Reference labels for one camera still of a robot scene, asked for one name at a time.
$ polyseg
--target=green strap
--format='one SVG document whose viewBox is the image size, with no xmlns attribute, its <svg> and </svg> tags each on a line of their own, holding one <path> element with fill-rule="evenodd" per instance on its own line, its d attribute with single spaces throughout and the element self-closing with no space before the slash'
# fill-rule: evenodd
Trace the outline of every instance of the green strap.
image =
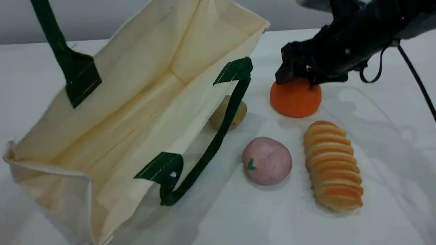
<svg viewBox="0 0 436 245">
<path fill-rule="evenodd" d="M 180 154 L 162 152 L 147 164 L 134 178 L 146 179 L 160 184 L 161 205 L 172 206 L 192 187 L 194 182 L 206 168 L 218 152 L 224 136 L 227 134 L 233 118 L 236 115 L 239 104 L 250 84 L 250 72 L 253 69 L 251 59 L 248 57 L 229 62 L 217 77 L 215 84 L 239 80 L 230 101 L 228 103 L 224 120 L 213 138 L 211 144 L 206 149 L 203 156 L 194 166 L 192 171 L 183 180 L 177 190 L 174 187 L 180 178 L 183 170 L 183 157 Z"/>
<path fill-rule="evenodd" d="M 48 0 L 31 0 L 42 30 L 67 82 L 65 90 L 76 108 L 102 82 L 92 56 L 70 49 Z"/>
</svg>

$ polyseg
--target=cream canvas bag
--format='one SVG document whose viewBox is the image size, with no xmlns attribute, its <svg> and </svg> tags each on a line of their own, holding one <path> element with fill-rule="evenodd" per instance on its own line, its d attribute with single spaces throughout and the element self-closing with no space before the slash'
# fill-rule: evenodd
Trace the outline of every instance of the cream canvas bag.
<svg viewBox="0 0 436 245">
<path fill-rule="evenodd" d="M 47 0 L 31 2 L 67 85 L 3 158 L 47 213 L 107 244 L 141 200 L 155 198 L 153 186 L 171 206 L 215 155 L 250 81 L 246 56 L 269 23 L 230 0 L 153 0 L 91 57 L 68 48 Z M 184 163 L 236 82 L 212 143 Z"/>
</svg>

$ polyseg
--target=wire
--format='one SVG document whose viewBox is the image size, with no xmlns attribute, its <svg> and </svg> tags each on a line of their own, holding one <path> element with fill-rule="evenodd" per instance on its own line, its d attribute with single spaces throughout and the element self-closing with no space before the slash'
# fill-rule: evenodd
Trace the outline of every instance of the wire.
<svg viewBox="0 0 436 245">
<path fill-rule="evenodd" d="M 426 88 L 422 84 L 421 78 L 419 78 L 418 73 L 416 72 L 415 68 L 413 67 L 412 63 L 410 62 L 409 58 L 407 57 L 407 55 L 404 52 L 404 50 L 401 47 L 401 45 L 398 45 L 397 48 L 400 51 L 400 54 L 403 57 L 404 61 L 406 61 L 410 71 L 412 72 L 413 77 L 415 78 L 416 82 L 418 83 L 418 86 L 421 89 L 422 95 L 424 95 L 424 98 L 426 99 L 427 105 L 429 106 L 430 111 L 431 111 L 431 113 L 433 115 L 433 118 L 434 118 L 434 120 L 436 122 L 436 110 L 435 110 L 435 107 L 433 106 L 432 100 L 430 99 L 429 94 L 427 93 Z"/>
<path fill-rule="evenodd" d="M 378 73 L 377 73 L 377 76 L 376 76 L 374 79 L 372 79 L 371 81 L 366 80 L 365 75 L 363 74 L 363 71 L 365 70 L 366 65 L 365 65 L 364 67 L 361 67 L 361 68 L 360 68 L 360 70 L 359 70 L 359 76 L 360 76 L 360 79 L 362 80 L 362 82 L 364 82 L 364 83 L 373 83 L 373 82 L 376 82 L 376 81 L 378 81 L 378 80 L 380 79 L 380 77 L 381 77 L 381 75 L 382 75 L 383 53 L 386 51 L 387 48 L 388 48 L 388 47 L 384 47 L 384 48 L 381 50 L 381 52 L 380 52 L 380 66 L 378 67 Z"/>
</svg>

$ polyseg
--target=orange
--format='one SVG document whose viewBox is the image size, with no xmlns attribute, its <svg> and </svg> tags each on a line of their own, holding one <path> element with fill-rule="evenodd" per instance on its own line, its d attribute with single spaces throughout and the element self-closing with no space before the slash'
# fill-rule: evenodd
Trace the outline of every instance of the orange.
<svg viewBox="0 0 436 245">
<path fill-rule="evenodd" d="M 274 84 L 269 94 L 271 106 L 279 113 L 303 118 L 317 112 L 321 104 L 321 87 L 310 86 L 309 80 L 295 78 L 283 85 Z"/>
</svg>

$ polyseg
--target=white tabletop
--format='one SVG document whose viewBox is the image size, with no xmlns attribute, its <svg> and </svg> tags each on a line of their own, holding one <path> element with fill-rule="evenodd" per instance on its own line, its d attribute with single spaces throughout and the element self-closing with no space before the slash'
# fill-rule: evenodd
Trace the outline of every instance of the white tabletop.
<svg viewBox="0 0 436 245">
<path fill-rule="evenodd" d="M 244 97 L 248 114 L 175 206 L 147 219 L 141 207 L 116 233 L 114 244 L 281 245 L 436 243 L 436 124 L 416 82 L 394 48 L 383 57 L 383 74 L 364 84 L 350 73 L 344 84 L 322 85 L 319 111 L 305 119 L 277 114 L 269 89 L 287 42 L 313 37 L 317 30 L 265 33 L 252 54 L 252 83 Z M 106 41 L 70 43 L 95 54 Z M 403 47 L 436 101 L 436 32 Z M 370 61 L 369 78 L 378 70 Z M 0 144 L 19 140 L 37 121 L 64 78 L 48 44 L 0 46 Z M 315 120 L 330 120 L 348 131 L 361 169 L 364 206 L 336 215 L 315 204 L 304 167 L 301 136 Z M 242 171 L 241 152 L 255 137 L 268 136 L 291 152 L 293 169 L 284 182 L 261 187 Z M 2 244 L 80 244 L 47 221 L 0 165 Z"/>
</svg>

